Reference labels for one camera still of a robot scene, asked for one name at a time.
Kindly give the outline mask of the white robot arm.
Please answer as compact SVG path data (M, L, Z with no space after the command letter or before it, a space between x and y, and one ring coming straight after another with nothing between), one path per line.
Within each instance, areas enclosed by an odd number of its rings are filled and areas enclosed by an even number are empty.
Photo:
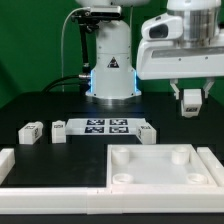
M139 94L135 79L180 79L224 75L224 29L218 27L221 0L168 0L166 12L141 27L135 66L130 62L130 27L123 6L150 0L76 0L88 26L97 29L97 63L87 94L126 99Z

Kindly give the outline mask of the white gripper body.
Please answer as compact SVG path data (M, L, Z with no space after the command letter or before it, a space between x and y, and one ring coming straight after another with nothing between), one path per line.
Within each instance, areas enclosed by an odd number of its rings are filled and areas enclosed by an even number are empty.
M190 48L174 41L141 40L136 70L141 80L224 76L224 37Z

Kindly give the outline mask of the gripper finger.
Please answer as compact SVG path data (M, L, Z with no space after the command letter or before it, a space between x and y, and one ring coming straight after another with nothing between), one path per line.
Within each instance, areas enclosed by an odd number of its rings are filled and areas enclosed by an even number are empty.
M174 96L175 96L176 100L179 100L180 90L179 90L177 84L178 84L178 79L170 79L170 86L171 86L172 90L174 91Z
M209 96L209 91L213 87L214 83L215 83L215 78L214 77L210 77L210 78L206 79L206 83L203 87L205 97Z

